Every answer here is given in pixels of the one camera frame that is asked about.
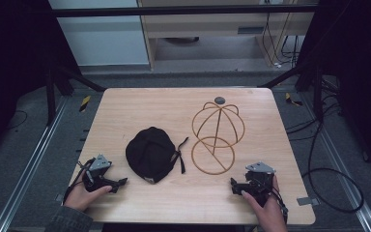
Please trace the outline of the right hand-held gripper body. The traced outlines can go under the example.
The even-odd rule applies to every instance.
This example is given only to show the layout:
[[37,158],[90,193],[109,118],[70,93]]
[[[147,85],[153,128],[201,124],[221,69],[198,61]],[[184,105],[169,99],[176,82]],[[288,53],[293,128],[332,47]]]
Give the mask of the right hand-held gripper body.
[[247,188],[247,193],[253,196],[261,207],[264,207],[268,195],[272,192],[273,176],[275,170],[267,164],[259,161],[245,167],[245,183],[240,187]]

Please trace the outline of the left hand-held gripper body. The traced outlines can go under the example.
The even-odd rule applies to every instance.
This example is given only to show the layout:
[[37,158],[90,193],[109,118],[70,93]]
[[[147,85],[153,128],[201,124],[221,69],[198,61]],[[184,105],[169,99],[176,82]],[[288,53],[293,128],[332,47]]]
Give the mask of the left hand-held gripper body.
[[87,191],[92,192],[105,186],[113,186],[112,181],[103,177],[110,166],[111,161],[108,161],[102,154],[86,163],[82,181]]

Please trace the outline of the person's right hand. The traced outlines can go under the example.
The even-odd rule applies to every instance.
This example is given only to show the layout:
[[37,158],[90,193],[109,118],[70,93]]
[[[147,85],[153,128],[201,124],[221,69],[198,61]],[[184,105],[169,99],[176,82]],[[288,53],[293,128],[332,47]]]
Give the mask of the person's right hand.
[[253,209],[259,225],[265,232],[288,232],[287,225],[284,221],[284,216],[276,196],[276,192],[279,191],[276,177],[273,177],[272,186],[274,187],[274,192],[268,197],[264,206],[261,206],[257,200],[246,191],[242,192],[243,198]]

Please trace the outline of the person's left hand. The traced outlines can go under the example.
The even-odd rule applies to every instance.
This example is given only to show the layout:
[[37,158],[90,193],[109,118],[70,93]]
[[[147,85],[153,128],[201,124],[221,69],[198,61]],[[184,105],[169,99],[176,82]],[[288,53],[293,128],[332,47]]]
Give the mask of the person's left hand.
[[106,195],[111,189],[111,186],[105,186],[89,192],[82,183],[82,175],[79,175],[63,205],[84,212],[95,200]]

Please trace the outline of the black cap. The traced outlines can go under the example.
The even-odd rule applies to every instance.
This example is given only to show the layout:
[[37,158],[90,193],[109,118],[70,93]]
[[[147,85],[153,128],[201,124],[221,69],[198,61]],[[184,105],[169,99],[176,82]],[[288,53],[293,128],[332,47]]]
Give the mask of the black cap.
[[186,166],[181,147],[186,142],[187,138],[175,147],[164,130],[156,127],[141,130],[126,148],[128,165],[140,178],[150,184],[156,184],[165,178],[177,160],[181,164],[181,173],[185,174]]

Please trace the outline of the yellow black floor tape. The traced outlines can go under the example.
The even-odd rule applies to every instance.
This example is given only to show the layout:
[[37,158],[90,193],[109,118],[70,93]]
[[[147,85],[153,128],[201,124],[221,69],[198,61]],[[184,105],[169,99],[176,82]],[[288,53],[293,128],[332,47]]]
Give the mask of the yellow black floor tape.
[[285,102],[296,106],[302,106],[301,101],[294,101],[289,93],[285,93]]
[[91,96],[86,96],[86,97],[83,98],[82,103],[79,107],[79,112],[84,112],[85,111],[90,99],[91,99]]

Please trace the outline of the black metal stand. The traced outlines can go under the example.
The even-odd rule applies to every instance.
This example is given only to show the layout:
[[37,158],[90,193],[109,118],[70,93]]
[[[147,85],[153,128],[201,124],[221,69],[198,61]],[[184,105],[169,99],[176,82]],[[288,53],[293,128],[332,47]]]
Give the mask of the black metal stand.
[[82,74],[73,72],[62,66],[52,66],[48,68],[44,79],[48,125],[54,122],[56,116],[55,89],[58,89],[62,96],[70,96],[74,91],[70,79],[76,80],[96,92],[104,92],[106,90],[105,87],[92,82]]
[[323,123],[323,103],[322,103],[322,67],[318,63],[304,62],[296,65],[287,72],[281,74],[277,78],[259,85],[259,88],[273,88],[278,83],[285,81],[286,79],[299,75],[299,79],[295,84],[295,88],[302,92],[307,90],[310,86],[313,86],[313,113],[316,119]]

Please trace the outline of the white cabinet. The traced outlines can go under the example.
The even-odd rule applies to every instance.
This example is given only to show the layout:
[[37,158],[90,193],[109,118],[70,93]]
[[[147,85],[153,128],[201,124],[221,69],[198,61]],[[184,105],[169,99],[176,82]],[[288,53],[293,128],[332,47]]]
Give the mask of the white cabinet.
[[[136,8],[136,0],[48,0],[53,10]],[[59,17],[80,67],[148,65],[140,17]]]

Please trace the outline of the black curtain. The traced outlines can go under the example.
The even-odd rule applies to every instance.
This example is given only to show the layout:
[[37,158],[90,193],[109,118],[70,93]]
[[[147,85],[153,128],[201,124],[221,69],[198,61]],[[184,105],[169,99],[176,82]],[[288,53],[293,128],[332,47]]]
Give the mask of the black curtain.
[[45,85],[46,57],[79,73],[61,26],[47,11],[49,0],[0,0],[0,136],[23,95]]
[[340,99],[371,157],[371,0],[319,0],[299,63],[340,81]]

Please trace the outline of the light wooden desk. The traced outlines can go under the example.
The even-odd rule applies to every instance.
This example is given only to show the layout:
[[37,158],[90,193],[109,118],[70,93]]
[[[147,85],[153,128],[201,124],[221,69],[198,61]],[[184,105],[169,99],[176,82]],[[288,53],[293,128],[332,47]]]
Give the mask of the light wooden desk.
[[[305,5],[319,0],[136,0],[140,7],[222,6],[222,5]],[[260,14],[176,14],[143,15],[149,60],[162,38],[209,36],[254,36],[269,66],[282,62],[282,46],[289,36],[304,36],[312,13]]]

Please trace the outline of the grey table bracket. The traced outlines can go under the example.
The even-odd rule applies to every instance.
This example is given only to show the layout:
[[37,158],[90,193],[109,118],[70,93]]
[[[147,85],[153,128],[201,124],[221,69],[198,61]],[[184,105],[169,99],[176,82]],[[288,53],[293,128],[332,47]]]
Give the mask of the grey table bracket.
[[297,202],[300,206],[304,206],[304,205],[317,206],[317,205],[320,205],[320,201],[317,198],[311,198],[311,197],[299,197],[297,199]]

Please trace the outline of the metal floor rail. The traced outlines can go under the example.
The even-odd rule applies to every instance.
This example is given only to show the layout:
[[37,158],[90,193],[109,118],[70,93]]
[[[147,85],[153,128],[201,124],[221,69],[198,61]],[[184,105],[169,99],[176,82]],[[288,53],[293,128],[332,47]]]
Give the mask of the metal floor rail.
[[[309,180],[309,184],[311,185],[311,187],[314,187],[312,181],[313,173],[322,171],[334,173],[339,180],[341,188],[347,196],[351,208],[341,209],[337,206],[334,206],[332,203],[329,203],[326,199],[320,196],[318,191],[315,191],[315,194],[318,196],[321,202],[332,208],[334,211],[341,212],[343,214],[356,215],[364,232],[371,232],[371,209],[365,200],[365,194],[362,192],[359,184],[356,182],[356,179],[349,172],[344,161],[340,158],[338,150],[335,148],[334,143],[330,135],[328,134],[328,131],[324,128],[324,124],[322,123],[324,114],[322,114],[321,116],[316,116],[316,113],[313,111],[313,103],[311,97],[308,94],[300,94],[300,97],[302,99],[304,107],[309,112],[311,120],[317,123],[306,168],[306,177]],[[320,139],[322,141],[322,145],[327,152],[331,168],[311,166],[313,150],[317,139]]]
[[65,112],[66,105],[69,101],[68,97],[61,97],[59,103],[55,107],[55,116],[53,120],[44,128],[43,134],[36,145],[31,158],[28,160],[21,176],[19,177],[14,190],[8,199],[5,207],[0,213],[0,232],[7,232],[13,218],[22,202],[27,189],[33,180],[35,173],[41,163],[41,160],[46,152],[46,149],[58,128]]

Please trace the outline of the black horizontal frame bar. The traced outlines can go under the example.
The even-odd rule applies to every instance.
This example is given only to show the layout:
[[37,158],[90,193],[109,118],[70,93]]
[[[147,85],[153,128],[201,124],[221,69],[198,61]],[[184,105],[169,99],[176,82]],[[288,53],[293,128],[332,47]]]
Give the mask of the black horizontal frame bar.
[[267,13],[311,13],[319,8],[315,4],[305,5],[224,5],[224,6],[178,6],[145,8],[103,8],[51,10],[57,17],[84,16],[132,16],[132,15],[217,15],[217,14],[267,14]]

